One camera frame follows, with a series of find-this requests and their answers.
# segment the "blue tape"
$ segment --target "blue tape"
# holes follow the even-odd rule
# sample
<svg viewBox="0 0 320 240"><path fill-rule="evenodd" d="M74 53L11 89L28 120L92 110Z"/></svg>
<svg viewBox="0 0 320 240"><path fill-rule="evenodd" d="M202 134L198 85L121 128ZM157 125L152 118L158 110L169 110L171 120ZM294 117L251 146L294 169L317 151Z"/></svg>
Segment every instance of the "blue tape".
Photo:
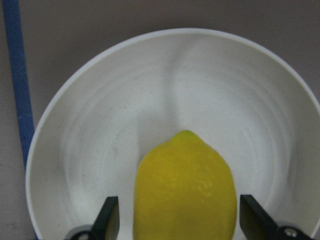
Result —
<svg viewBox="0 0 320 240"><path fill-rule="evenodd" d="M26 167L30 143L35 130L29 94L19 1L2 0L2 7L23 162L24 167Z"/></svg>

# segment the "speckled ceramic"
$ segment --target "speckled ceramic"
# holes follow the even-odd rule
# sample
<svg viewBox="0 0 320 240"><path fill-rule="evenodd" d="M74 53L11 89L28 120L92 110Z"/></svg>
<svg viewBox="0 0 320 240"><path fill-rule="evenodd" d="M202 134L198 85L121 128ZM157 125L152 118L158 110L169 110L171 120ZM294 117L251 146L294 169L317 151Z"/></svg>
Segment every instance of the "speckled ceramic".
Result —
<svg viewBox="0 0 320 240"><path fill-rule="evenodd" d="M188 129L229 164L238 196L308 234L320 217L320 114L304 81L249 40L170 29L93 58L58 91L34 134L28 208L40 239L92 225L119 196L118 240L132 239L135 174L143 156ZM244 239L239 225L234 239Z"/></svg>

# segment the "gray table surface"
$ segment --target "gray table surface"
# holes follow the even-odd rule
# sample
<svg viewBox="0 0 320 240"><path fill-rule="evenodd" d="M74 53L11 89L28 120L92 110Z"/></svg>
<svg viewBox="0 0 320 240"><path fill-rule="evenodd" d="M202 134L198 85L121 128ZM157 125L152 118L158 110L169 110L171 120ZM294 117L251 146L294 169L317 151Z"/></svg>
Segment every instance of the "gray table surface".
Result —
<svg viewBox="0 0 320 240"><path fill-rule="evenodd" d="M31 240L0 8L0 240ZM35 127L62 84L92 57L130 37L171 28L215 29L252 40L291 65L320 100L318 0L22 0L20 14Z"/></svg>

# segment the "yellow lemon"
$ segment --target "yellow lemon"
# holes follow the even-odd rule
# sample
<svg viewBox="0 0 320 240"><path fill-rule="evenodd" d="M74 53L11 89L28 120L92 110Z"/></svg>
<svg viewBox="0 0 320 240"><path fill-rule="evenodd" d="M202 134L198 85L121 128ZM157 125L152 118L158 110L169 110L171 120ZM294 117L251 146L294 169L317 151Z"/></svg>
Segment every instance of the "yellow lemon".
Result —
<svg viewBox="0 0 320 240"><path fill-rule="evenodd" d="M141 161L134 240L231 240L236 216L229 166L193 132L179 132Z"/></svg>

